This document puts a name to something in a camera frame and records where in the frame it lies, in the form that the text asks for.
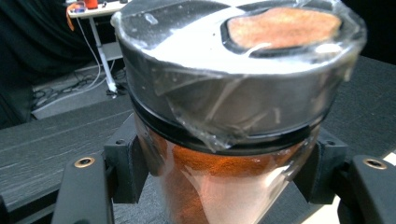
black fabric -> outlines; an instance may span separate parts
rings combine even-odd
[[[367,45],[361,55],[396,64],[395,1],[342,0],[366,22]]]
[[[0,52],[0,129],[4,129],[30,120],[33,91],[10,48],[0,44]]]
[[[0,36],[4,40],[0,44],[11,48],[32,83],[69,73],[92,60],[78,24],[74,20],[76,30],[72,32],[65,13],[64,0],[0,1]],[[81,23],[93,43],[88,21]]]

table surface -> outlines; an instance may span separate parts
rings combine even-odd
[[[360,57],[322,126],[349,145],[348,156],[383,157],[396,149],[396,65]],[[133,113],[128,96],[0,131],[0,194],[8,207],[59,185],[65,164],[103,149]],[[152,178],[139,204],[115,205],[116,223],[161,223]],[[313,206],[293,184],[265,223],[299,223]]]
[[[114,2],[109,2],[106,4],[105,7],[103,7],[103,4],[98,4],[98,8],[96,9],[87,9],[84,12],[81,13],[74,13],[68,11],[67,13],[69,14],[70,18],[89,18],[89,17],[101,17],[105,15],[111,15],[116,11],[119,11],[123,7],[125,7],[126,3],[122,4],[120,1],[114,1]]]

